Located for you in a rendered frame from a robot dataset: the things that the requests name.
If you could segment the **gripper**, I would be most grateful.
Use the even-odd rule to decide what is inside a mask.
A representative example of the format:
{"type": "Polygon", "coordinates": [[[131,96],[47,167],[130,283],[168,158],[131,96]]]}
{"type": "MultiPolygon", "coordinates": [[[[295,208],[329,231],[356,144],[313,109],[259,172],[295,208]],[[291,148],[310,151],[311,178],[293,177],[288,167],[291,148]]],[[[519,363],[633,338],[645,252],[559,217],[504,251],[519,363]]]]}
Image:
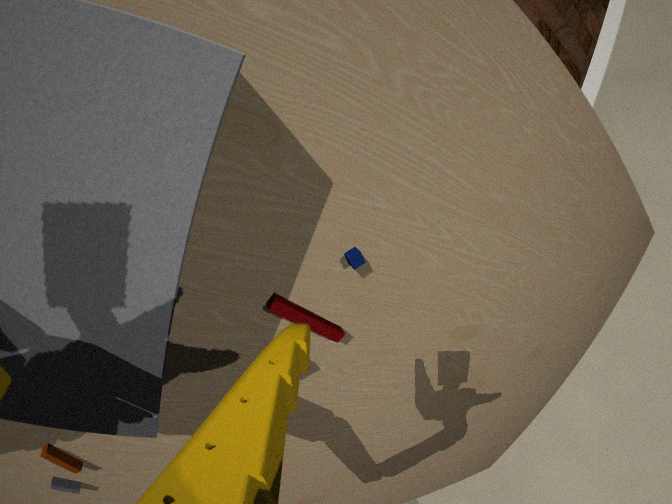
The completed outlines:
{"type": "Polygon", "coordinates": [[[136,504],[278,504],[288,413],[309,357],[310,326],[284,328],[136,504]]]}

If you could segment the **grey rod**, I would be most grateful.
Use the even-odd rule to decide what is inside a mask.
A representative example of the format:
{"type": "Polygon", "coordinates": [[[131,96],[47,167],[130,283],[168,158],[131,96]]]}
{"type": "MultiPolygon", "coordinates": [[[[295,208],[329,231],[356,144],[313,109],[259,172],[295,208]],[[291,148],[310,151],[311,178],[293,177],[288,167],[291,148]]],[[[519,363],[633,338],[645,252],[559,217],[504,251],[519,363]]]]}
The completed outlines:
{"type": "Polygon", "coordinates": [[[51,484],[51,489],[53,490],[79,494],[80,488],[81,488],[81,482],[79,481],[73,481],[53,476],[51,484]]]}

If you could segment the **dark red long bar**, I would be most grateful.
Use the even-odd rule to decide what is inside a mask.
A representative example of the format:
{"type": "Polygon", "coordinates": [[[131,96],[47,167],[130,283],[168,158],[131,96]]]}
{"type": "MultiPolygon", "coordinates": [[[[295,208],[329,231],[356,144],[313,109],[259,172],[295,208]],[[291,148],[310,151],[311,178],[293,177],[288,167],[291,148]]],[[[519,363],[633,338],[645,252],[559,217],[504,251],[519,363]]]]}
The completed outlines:
{"type": "Polygon", "coordinates": [[[332,341],[339,342],[345,335],[343,329],[315,313],[274,293],[266,302],[268,310],[293,323],[307,323],[310,330],[332,341]]]}

